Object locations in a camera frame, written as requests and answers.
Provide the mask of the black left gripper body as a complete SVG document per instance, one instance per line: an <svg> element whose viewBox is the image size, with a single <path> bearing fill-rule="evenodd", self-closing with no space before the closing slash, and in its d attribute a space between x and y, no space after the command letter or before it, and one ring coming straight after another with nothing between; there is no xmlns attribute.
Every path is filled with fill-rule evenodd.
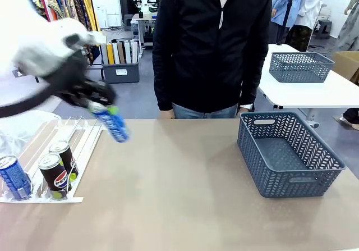
<svg viewBox="0 0 359 251"><path fill-rule="evenodd" d="M50 75L43 77L50 86L51 95L61 97L84 81L87 66L87 59L82 54L73 54L60 63Z"/></svg>

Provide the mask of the person's right hand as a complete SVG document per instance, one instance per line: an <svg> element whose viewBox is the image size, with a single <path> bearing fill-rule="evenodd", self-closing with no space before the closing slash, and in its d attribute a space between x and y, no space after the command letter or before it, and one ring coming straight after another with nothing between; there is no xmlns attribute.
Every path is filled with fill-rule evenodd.
<svg viewBox="0 0 359 251"><path fill-rule="evenodd" d="M174 115L174 111L172 109L168 110L168 111L160 111L159 112L159 116L158 119L175 119L175 115Z"/></svg>

